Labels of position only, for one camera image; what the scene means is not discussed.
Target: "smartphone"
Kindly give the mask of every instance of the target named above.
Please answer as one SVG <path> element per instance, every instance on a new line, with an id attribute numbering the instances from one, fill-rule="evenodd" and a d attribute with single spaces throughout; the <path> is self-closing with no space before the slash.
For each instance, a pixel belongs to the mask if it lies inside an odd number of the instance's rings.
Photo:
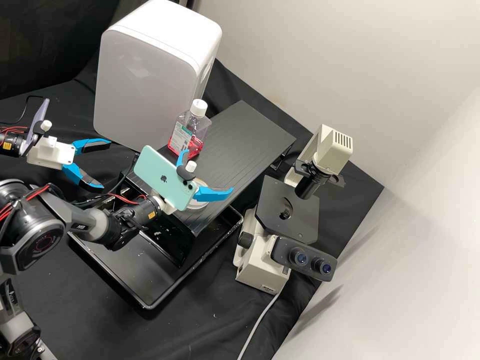
<path id="1" fill-rule="evenodd" d="M 149 145 L 143 147 L 133 172 L 180 211 L 187 208 L 197 191 L 194 181 L 182 179 L 177 167 Z"/>

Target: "pink liquid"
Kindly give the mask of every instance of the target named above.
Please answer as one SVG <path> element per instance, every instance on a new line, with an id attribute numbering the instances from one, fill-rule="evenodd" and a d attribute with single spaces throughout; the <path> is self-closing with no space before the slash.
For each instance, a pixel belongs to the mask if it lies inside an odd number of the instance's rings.
<path id="1" fill-rule="evenodd" d="M 175 154 L 179 154 L 174 148 L 170 146 L 170 141 L 172 141 L 172 138 L 168 140 L 168 148 L 174 152 Z M 191 137 L 190 143 L 188 144 L 188 160 L 191 158 L 196 157 L 204 148 L 204 142 L 199 140 L 198 138 L 194 136 Z"/>

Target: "black fabric backdrop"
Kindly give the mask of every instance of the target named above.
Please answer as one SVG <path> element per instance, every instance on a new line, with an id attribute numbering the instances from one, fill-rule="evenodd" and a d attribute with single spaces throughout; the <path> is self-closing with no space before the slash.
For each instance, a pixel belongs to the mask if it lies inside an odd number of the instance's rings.
<path id="1" fill-rule="evenodd" d="M 83 79 L 95 79 L 86 69 Z M 32 94 L 51 99 L 47 118 L 51 134 L 63 142 L 94 137 L 94 95 L 84 85 L 69 81 Z M 219 62 L 215 62 L 205 98 L 210 110 L 221 111 L 243 99 L 297 137 L 301 149 L 311 134 L 287 114 L 249 88 Z M 0 101 L 2 117 L 18 117 L 25 96 Z M 31 121 L 31 105 L 23 124 Z M 77 158 L 80 167 L 106 185 L 132 159 L 119 145 Z M 20 178 L 35 184 L 54 182 L 69 199 L 87 195 L 70 184 L 63 174 L 2 157 L 0 178 Z M 288 169 L 267 174 L 281 177 Z M 338 256 L 360 221 L 378 197 L 382 186 L 352 163 L 343 174 L 347 187 L 341 191 L 325 186 L 319 193 L 320 241 L 323 250 Z M 262 177 L 244 191 L 234 206 L 241 212 L 255 204 Z M 102 273 L 96 273 L 63 242 L 29 271 L 18 276 L 25 308 L 43 331 L 43 338 L 59 359 L 235 359 L 255 320 L 271 296 L 234 280 L 234 234 L 225 241 L 158 309 L 142 312 L 133 306 Z M 277 303 L 257 330 L 245 359 L 269 359 L 282 343 L 319 283 L 292 273 Z"/>
<path id="2" fill-rule="evenodd" d="M 0 5 L 0 98 L 70 80 L 98 48 L 112 18 L 143 0 L 26 0 Z M 69 81 L 33 91 L 48 96 L 51 134 L 63 142 L 96 137 L 93 129 L 96 60 L 93 56 Z M 215 62 L 204 95 L 212 116 L 244 100 L 297 138 L 292 154 L 311 133 Z M 0 119 L 16 119 L 25 95 L 0 101 Z M 28 125 L 38 100 L 32 100 L 21 125 Z M 133 153 L 113 144 L 110 150 L 79 156 L 76 162 L 106 186 L 116 182 Z M 278 172 L 281 178 L 295 156 Z M 343 170 L 342 191 L 325 186 L 321 198 L 319 241 L 338 256 L 382 191 L 382 186 L 352 163 Z M 21 159 L 0 158 L 0 179 L 33 184 L 54 182 L 68 199 L 89 194 L 58 171 Z M 262 177 L 255 179 L 234 206 L 241 212 L 256 203 Z M 255 320 L 271 296 L 234 280 L 236 234 L 221 245 L 157 310 L 139 310 L 95 266 L 90 267 L 71 243 L 60 243 L 34 267 L 18 276 L 25 308 L 59 359 L 236 359 Z M 269 359 L 278 349 L 319 283 L 292 273 L 277 303 L 257 330 L 245 359 Z"/>

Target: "white corner wall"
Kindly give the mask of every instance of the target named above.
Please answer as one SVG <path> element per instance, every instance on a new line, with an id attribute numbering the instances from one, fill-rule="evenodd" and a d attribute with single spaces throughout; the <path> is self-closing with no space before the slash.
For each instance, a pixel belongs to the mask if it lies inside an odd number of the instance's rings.
<path id="1" fill-rule="evenodd" d="M 480 89 L 385 189 L 275 355 L 480 357 Z"/>
<path id="2" fill-rule="evenodd" d="M 478 85 L 476 0 L 196 3 L 228 69 L 310 131 L 351 135 L 353 162 L 387 186 Z"/>

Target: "label on flask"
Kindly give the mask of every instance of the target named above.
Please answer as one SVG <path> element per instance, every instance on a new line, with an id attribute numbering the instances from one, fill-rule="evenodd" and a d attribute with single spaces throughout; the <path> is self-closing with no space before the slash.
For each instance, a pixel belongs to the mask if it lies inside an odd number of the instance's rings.
<path id="1" fill-rule="evenodd" d="M 182 150 L 188 149 L 191 140 L 192 132 L 177 121 L 171 135 L 170 147 L 180 154 Z"/>

